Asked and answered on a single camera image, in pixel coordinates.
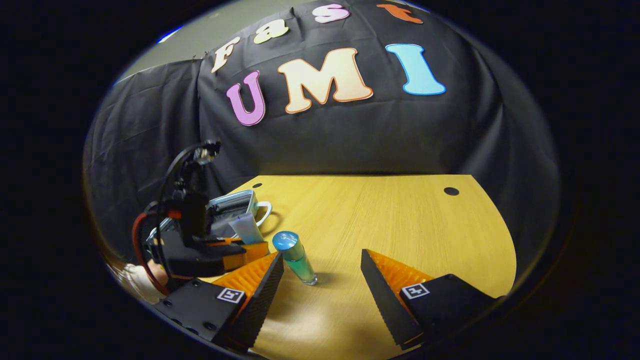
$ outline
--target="glass vial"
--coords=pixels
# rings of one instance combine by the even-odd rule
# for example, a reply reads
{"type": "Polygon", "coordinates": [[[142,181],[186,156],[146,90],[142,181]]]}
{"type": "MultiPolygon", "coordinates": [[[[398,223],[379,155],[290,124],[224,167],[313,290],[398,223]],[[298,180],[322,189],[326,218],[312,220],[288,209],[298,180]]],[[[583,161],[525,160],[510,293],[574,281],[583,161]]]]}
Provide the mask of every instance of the glass vial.
{"type": "Polygon", "coordinates": [[[304,284],[313,286],[318,282],[298,234],[280,231],[273,236],[273,246],[282,253],[284,261],[304,284]]]}

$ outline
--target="wooden table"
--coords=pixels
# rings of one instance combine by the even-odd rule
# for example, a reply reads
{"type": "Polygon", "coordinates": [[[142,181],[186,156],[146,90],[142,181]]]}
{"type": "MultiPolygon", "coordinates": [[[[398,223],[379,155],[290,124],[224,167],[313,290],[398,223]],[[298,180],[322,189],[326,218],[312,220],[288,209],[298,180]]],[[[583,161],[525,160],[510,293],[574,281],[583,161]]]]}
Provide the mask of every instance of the wooden table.
{"type": "Polygon", "coordinates": [[[403,353],[360,271],[362,249],[433,277],[456,274],[492,297],[513,285],[511,236],[472,176],[258,176],[235,191],[257,183],[257,198],[273,204],[260,227],[269,248],[278,231],[297,233],[318,276],[306,286],[285,266],[252,348],[270,359],[403,353]],[[447,187],[460,193],[447,195],[447,187]]]}

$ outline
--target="blue bottle cap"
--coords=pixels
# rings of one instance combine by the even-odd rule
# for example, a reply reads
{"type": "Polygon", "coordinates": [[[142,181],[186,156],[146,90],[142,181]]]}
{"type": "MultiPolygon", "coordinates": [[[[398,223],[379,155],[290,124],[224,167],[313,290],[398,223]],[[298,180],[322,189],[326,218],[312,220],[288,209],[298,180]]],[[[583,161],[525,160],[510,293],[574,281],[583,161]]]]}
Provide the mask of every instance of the blue bottle cap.
{"type": "Polygon", "coordinates": [[[285,260],[297,261],[305,255],[300,237],[291,231],[280,231],[273,236],[273,247],[282,253],[285,260]]]}

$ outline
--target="red cable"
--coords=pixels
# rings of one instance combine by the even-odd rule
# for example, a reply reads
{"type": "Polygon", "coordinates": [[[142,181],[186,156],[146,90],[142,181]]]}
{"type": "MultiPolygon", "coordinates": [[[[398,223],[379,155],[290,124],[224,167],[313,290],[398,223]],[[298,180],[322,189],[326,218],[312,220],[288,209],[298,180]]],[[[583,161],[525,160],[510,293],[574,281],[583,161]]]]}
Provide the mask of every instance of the red cable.
{"type": "Polygon", "coordinates": [[[140,223],[142,222],[142,220],[146,218],[147,218],[147,214],[142,213],[138,215],[138,217],[136,218],[136,221],[133,223],[133,231],[131,234],[132,235],[131,237],[133,238],[133,248],[136,249],[136,257],[138,258],[138,262],[142,265],[143,268],[145,268],[145,271],[147,272],[149,279],[151,279],[151,282],[154,284],[156,289],[158,289],[158,291],[163,293],[165,296],[168,296],[169,289],[165,288],[160,284],[160,282],[158,282],[154,274],[151,272],[151,269],[149,269],[149,266],[145,262],[145,258],[142,256],[142,250],[140,249],[140,242],[138,241],[138,228],[140,227],[140,223]]]}

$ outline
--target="black bracket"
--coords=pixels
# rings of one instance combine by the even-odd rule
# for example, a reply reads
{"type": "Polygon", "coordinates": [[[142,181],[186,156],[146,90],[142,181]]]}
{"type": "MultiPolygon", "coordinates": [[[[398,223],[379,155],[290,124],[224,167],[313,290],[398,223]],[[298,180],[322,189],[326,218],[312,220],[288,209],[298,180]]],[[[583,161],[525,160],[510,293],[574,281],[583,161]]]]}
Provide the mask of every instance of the black bracket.
{"type": "Polygon", "coordinates": [[[497,301],[453,274],[404,287],[400,297],[431,340],[459,329],[497,301]]]}
{"type": "Polygon", "coordinates": [[[405,350],[422,343],[422,327],[389,288],[384,275],[366,250],[362,251],[360,269],[396,345],[405,350]]]}
{"type": "Polygon", "coordinates": [[[230,347],[242,352],[253,347],[283,273],[282,253],[278,253],[246,307],[229,327],[228,336],[235,342],[229,344],[230,347]]]}
{"type": "Polygon", "coordinates": [[[223,337],[221,330],[235,317],[245,299],[243,291],[195,279],[154,308],[188,331],[217,343],[223,337]]]}
{"type": "MultiPolygon", "coordinates": [[[[176,231],[163,232],[162,242],[164,257],[171,274],[189,277],[223,275],[225,273],[223,258],[246,252],[242,246],[236,243],[215,247],[208,247],[205,244],[185,247],[182,236],[176,231]]],[[[151,245],[150,250],[157,253],[157,246],[156,244],[151,245]]]]}

